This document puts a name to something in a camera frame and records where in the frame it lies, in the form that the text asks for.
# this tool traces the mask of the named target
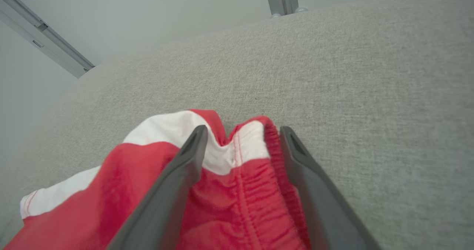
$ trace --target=clothing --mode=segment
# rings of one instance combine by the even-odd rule
[[[226,138],[212,110],[150,117],[100,167],[25,196],[25,227],[5,249],[105,249],[198,125],[210,132],[177,249],[308,249],[301,202],[271,120],[250,119]]]

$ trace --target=stitching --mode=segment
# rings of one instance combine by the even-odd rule
[[[235,159],[235,161],[237,162],[237,151],[235,151],[235,149],[237,149],[237,147],[236,147],[236,142],[237,142],[237,140],[235,140],[235,139],[232,140],[232,144],[233,144],[233,146],[234,146],[234,159]],[[236,172],[237,182],[238,182],[238,183],[237,183],[237,188],[238,188],[238,189],[237,189],[237,192],[240,193],[240,180],[239,180],[239,179],[240,179],[240,167],[239,167],[239,166],[236,166],[235,172]],[[241,218],[241,220],[242,220],[242,223],[245,223],[245,218],[244,218],[244,215],[242,214],[242,206],[241,206],[240,203],[238,203],[238,201],[239,201],[239,198],[237,198],[238,213],[239,213],[239,215],[240,215],[240,218]],[[247,229],[247,226],[246,226],[246,225],[243,225],[243,228],[244,228],[245,232],[250,235],[250,233],[249,233],[249,231],[248,231],[248,229]],[[250,239],[249,239],[249,241],[248,241],[247,243],[248,243],[249,246],[250,246],[249,248],[251,248],[251,247],[252,247],[252,242],[251,242]]]
[[[241,145],[240,145],[240,138],[239,138],[239,135],[238,135],[237,132],[236,132],[236,134],[235,134],[235,137],[236,137],[236,139],[237,139],[237,144],[239,145],[238,151],[239,151],[239,154],[240,154],[240,159],[242,159],[242,151],[240,150],[240,149],[241,149],[241,147],[240,147],[240,146],[241,146]],[[251,228],[252,228],[252,235],[254,235],[254,236],[256,237],[256,239],[257,239],[257,243],[258,243],[257,246],[258,246],[258,249],[262,249],[262,243],[260,243],[260,239],[259,239],[259,237],[258,237],[258,235],[257,235],[255,225],[254,225],[253,221],[250,219],[250,213],[249,213],[249,211],[248,211],[248,205],[247,205],[247,198],[245,197],[245,192],[244,192],[244,183],[243,183],[242,177],[241,177],[241,168],[242,168],[242,166],[239,166],[239,167],[238,167],[238,174],[237,174],[237,179],[239,180],[239,187],[240,187],[240,190],[239,190],[239,191],[240,191],[240,193],[242,194],[241,203],[242,203],[243,206],[245,206],[246,215],[247,215],[247,223],[250,223]]]
[[[240,167],[240,161],[238,159],[238,155],[237,155],[237,152],[238,152],[238,142],[237,142],[237,132],[235,133],[234,135],[234,139],[232,140],[232,142],[234,143],[234,159],[235,159],[235,167]]]
[[[25,199],[25,202],[23,203],[23,213],[25,213],[25,216],[27,215],[27,211],[26,211],[26,208],[27,208],[27,201],[28,201],[28,198],[29,198],[29,196],[30,196],[31,194],[32,194],[32,192],[27,195],[27,198]]]
[[[271,129],[267,130],[267,127],[265,127],[264,138],[277,137],[278,133],[277,133],[275,128],[273,128],[273,129],[274,129],[273,131]],[[268,152],[269,152],[269,155],[270,155],[270,165],[274,170],[274,177],[275,177],[276,185],[277,185],[277,188],[280,192],[281,199],[283,200],[283,203],[286,205],[285,206],[286,214],[289,216],[289,218],[291,220],[291,223],[293,223],[293,228],[294,228],[294,231],[297,235],[296,237],[298,238],[298,241],[300,242],[300,245],[302,246],[301,248],[306,248],[306,246],[308,246],[307,243],[306,243],[306,240],[309,240],[309,238],[307,238],[306,240],[303,240],[303,234],[306,231],[306,227],[301,228],[302,225],[306,226],[306,223],[304,222],[303,224],[301,224],[301,223],[298,223],[298,225],[296,224],[296,221],[298,220],[297,218],[300,217],[299,216],[300,213],[296,212],[296,214],[298,214],[298,216],[296,216],[296,218],[295,218],[295,209],[294,209],[295,207],[298,207],[298,205],[295,205],[295,203],[298,203],[297,202],[298,198],[296,197],[296,194],[295,194],[296,188],[293,189],[293,187],[291,187],[290,190],[288,190],[286,188],[287,187],[286,182],[285,182],[286,171],[284,170],[283,152],[281,151],[280,144],[272,145],[271,146],[272,150],[270,150],[270,147],[268,145],[267,145],[267,147],[268,147]],[[293,197],[289,198],[289,199],[291,199],[291,201],[287,200],[287,198],[289,197],[288,196],[289,192],[291,194],[293,194]]]
[[[31,196],[31,199],[30,199],[30,201],[28,202],[28,206],[27,206],[27,216],[30,215],[30,213],[29,213],[29,205],[31,204],[31,200],[34,198],[34,196],[36,195],[37,192],[38,192],[38,190],[36,190],[36,191],[34,192],[33,196]]]

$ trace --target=couch cushion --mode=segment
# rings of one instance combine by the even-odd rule
[[[19,201],[101,164],[151,115],[213,109],[292,127],[385,249],[462,249],[474,231],[474,0],[374,0],[268,19],[89,71],[1,165]]]

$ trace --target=white stripe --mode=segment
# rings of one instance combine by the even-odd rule
[[[168,142],[182,147],[198,125],[206,125],[209,131],[203,168],[215,174],[227,175],[231,169],[245,162],[270,157],[264,142],[264,126],[261,122],[247,123],[235,133],[228,145],[220,146],[206,120],[191,111],[150,117],[132,130],[123,142],[136,145]],[[40,189],[36,194],[25,196],[20,202],[22,219],[51,211],[76,192],[86,189],[99,169],[100,167],[95,167],[80,172],[54,186]]]
[[[86,189],[92,182],[100,166],[81,171],[67,180],[49,188],[39,189],[25,196],[20,202],[20,215],[24,219],[53,210],[78,191]]]

